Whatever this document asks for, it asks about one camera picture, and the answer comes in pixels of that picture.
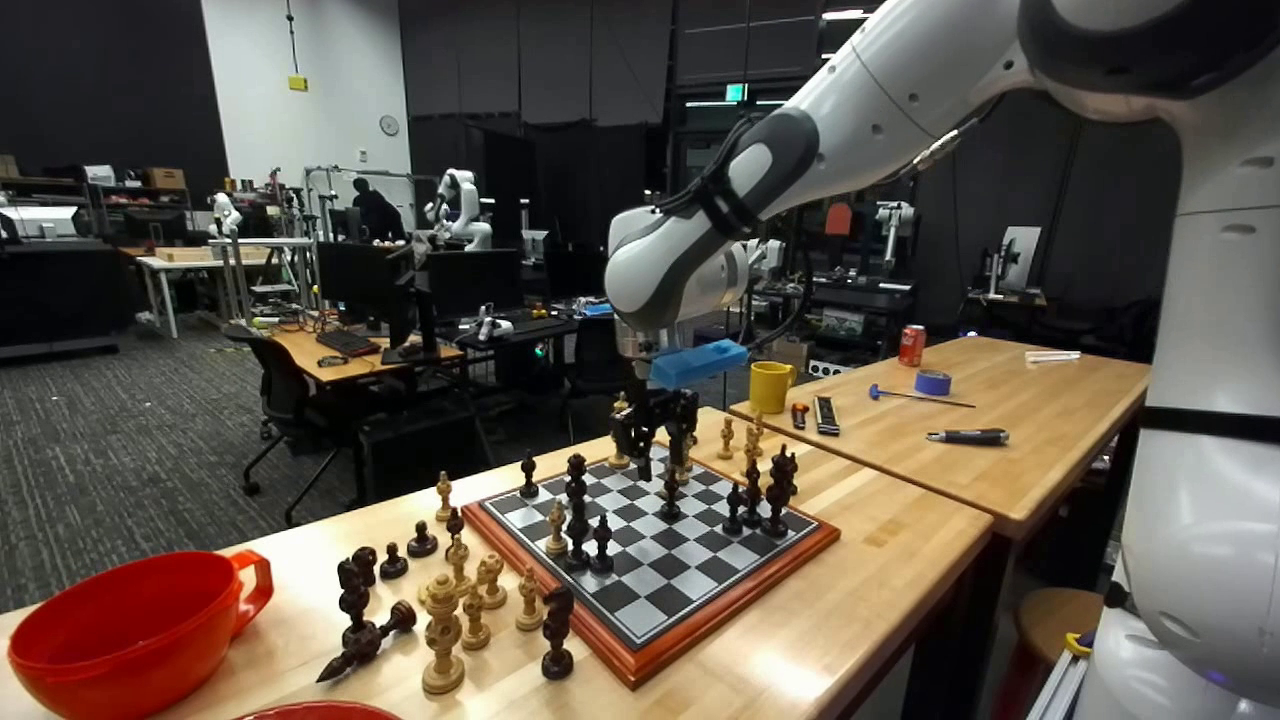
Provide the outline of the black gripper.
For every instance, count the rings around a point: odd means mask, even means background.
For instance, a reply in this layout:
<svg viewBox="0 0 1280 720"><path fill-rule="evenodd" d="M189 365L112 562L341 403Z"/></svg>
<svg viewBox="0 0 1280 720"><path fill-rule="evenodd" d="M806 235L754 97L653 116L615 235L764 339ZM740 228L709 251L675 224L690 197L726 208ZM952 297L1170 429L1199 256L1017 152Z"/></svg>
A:
<svg viewBox="0 0 1280 720"><path fill-rule="evenodd" d="M628 458L645 458L655 433L669 433L675 457L697 435L698 401L690 389L640 389L613 403L613 440Z"/></svg>

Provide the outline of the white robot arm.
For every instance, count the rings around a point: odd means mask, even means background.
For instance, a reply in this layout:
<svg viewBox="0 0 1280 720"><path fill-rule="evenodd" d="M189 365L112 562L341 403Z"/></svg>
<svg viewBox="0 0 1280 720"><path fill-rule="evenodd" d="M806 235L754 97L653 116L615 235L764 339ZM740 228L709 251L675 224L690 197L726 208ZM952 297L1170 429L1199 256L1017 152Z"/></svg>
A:
<svg viewBox="0 0 1280 720"><path fill-rule="evenodd" d="M882 0L683 193L608 228L645 339L711 309L764 218L867 189L995 97L1176 140L1153 383L1074 720L1280 713L1280 0Z"/></svg>

